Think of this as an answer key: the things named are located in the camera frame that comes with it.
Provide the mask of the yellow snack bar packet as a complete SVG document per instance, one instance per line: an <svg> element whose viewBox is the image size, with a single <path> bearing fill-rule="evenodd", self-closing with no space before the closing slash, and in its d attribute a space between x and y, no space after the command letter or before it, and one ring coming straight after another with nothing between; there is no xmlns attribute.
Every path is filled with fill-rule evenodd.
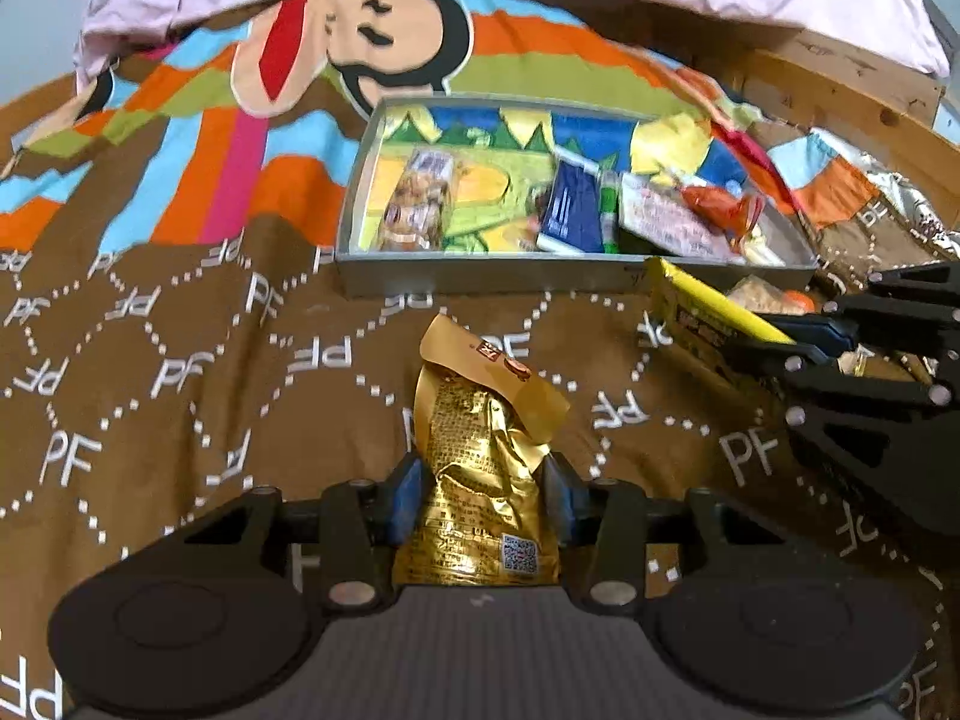
<svg viewBox="0 0 960 720"><path fill-rule="evenodd" d="M797 351L768 320L664 259L644 266L652 314L675 346L734 387L765 376L765 366Z"/></svg>

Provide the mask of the blue snack packet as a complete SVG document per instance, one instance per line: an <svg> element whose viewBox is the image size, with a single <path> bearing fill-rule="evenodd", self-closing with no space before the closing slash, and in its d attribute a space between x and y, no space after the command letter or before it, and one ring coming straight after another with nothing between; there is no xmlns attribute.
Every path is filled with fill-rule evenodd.
<svg viewBox="0 0 960 720"><path fill-rule="evenodd" d="M581 154L557 146L555 177L537 234L537 247L565 257L604 252L599 220L601 168Z"/></svg>

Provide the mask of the green white small packet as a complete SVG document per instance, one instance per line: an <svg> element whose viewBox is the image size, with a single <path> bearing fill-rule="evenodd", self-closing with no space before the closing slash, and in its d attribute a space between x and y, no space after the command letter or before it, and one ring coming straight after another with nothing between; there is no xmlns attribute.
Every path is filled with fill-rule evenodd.
<svg viewBox="0 0 960 720"><path fill-rule="evenodd" d="M617 223L619 222L620 174L604 171L599 184L599 220L602 245L606 254L617 254Z"/></svg>

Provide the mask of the gold foil snack packet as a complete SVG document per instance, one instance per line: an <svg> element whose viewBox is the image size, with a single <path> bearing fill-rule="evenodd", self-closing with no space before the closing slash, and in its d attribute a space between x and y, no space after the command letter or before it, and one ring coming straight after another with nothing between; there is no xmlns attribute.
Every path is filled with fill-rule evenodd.
<svg viewBox="0 0 960 720"><path fill-rule="evenodd" d="M415 449L433 475L398 585L547 585L558 541L535 472L569 403L498 344L436 316L420 341Z"/></svg>

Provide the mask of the white pink snack packet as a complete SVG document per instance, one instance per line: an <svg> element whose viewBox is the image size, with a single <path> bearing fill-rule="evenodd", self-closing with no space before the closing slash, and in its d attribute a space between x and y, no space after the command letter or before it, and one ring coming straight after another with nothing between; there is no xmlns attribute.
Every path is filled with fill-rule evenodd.
<svg viewBox="0 0 960 720"><path fill-rule="evenodd" d="M690 210L670 187L622 174L613 239L620 254L743 263L726 236Z"/></svg>

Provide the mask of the clear oat bar packet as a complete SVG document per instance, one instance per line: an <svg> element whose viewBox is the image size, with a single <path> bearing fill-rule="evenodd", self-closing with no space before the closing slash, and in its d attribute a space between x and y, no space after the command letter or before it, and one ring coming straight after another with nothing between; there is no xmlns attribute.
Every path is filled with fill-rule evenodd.
<svg viewBox="0 0 960 720"><path fill-rule="evenodd" d="M727 293L727 297L743 309L755 314L804 316L817 310L811 296L799 291L782 291L755 275L743 278Z"/></svg>

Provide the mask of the colourful monkey bedspread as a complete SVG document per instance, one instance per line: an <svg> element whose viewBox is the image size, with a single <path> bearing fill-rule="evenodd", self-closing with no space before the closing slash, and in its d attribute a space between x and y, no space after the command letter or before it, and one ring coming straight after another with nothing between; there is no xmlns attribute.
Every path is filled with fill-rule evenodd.
<svg viewBox="0 0 960 720"><path fill-rule="evenodd" d="M731 25L620 0L382 0L404 52L460 44L454 93L688 114L739 155L807 127L724 76ZM319 47L277 4L213 16L117 62L52 109L2 181L2 712L67 703L46 621L75 583L251 483L312 496L381 475L404 449L416 348L459 320L562 390L558 445L579 472L654 494L716 484L861 566L898 575L929 632L901 691L914 718L958 712L958 590L916 564L754 401L672 358L635 289L343 294L332 260L363 115L321 65L278 114L238 104Z"/></svg>

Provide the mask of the orange snack packet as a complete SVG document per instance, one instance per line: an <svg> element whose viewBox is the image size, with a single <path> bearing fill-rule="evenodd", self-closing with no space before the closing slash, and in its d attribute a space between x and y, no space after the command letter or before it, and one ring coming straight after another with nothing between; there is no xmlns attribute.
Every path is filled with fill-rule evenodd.
<svg viewBox="0 0 960 720"><path fill-rule="evenodd" d="M682 185L680 196L695 215L726 234L732 250L742 249L765 208L765 200L755 193L737 199L715 185Z"/></svg>

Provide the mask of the grey metal tray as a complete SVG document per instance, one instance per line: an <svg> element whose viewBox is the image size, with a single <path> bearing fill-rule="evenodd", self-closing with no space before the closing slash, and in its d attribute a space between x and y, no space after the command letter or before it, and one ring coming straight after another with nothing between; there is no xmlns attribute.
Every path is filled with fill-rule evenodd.
<svg viewBox="0 0 960 720"><path fill-rule="evenodd" d="M378 104L335 244L352 296L624 293L658 257L719 289L815 270L715 125L517 96Z"/></svg>

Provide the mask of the clear nut snack packet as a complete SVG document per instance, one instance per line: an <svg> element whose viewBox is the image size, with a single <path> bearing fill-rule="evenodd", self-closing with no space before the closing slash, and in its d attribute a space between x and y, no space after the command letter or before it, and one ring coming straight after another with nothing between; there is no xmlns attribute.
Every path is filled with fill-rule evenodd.
<svg viewBox="0 0 960 720"><path fill-rule="evenodd" d="M449 151L412 153L382 211L374 249L382 252L439 250L455 205L459 161Z"/></svg>

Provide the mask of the wooden bed frame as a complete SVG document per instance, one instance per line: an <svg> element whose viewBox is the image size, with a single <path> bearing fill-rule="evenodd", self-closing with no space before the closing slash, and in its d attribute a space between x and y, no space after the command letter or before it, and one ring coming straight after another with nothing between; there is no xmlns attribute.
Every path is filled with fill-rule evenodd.
<svg viewBox="0 0 960 720"><path fill-rule="evenodd" d="M944 85L818 32L731 25L716 76L768 114L825 128L905 174L958 220L958 146L934 132Z"/></svg>

